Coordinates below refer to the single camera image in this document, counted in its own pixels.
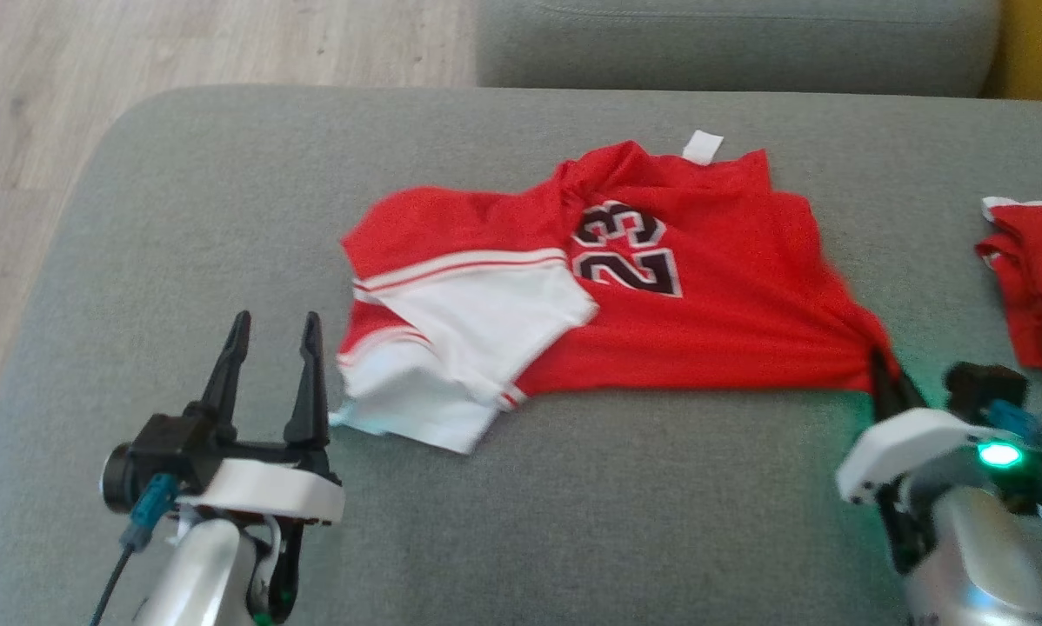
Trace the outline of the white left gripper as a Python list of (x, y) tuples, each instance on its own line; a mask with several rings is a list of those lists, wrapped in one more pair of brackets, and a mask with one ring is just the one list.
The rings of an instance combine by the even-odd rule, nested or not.
[[(197, 404), (210, 419), (216, 440), (235, 440), (234, 416), (240, 368), (250, 344), (251, 312), (240, 310)], [(250, 516), (277, 516), (305, 524), (342, 520), (345, 494), (331, 467), (329, 397), (326, 391), (321, 317), (307, 312), (299, 353), (303, 360), (296, 399), (284, 428), (286, 444), (215, 445), (220, 460), (207, 486), (177, 499), (179, 507)]]

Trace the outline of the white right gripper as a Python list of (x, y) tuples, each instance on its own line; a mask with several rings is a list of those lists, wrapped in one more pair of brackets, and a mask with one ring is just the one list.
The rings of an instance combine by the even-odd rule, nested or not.
[(947, 453), (992, 439), (987, 425), (974, 425), (926, 400), (908, 374), (893, 375), (884, 354), (871, 353), (872, 420), (836, 470), (836, 487), (845, 503), (873, 504), (878, 489), (943, 458)]

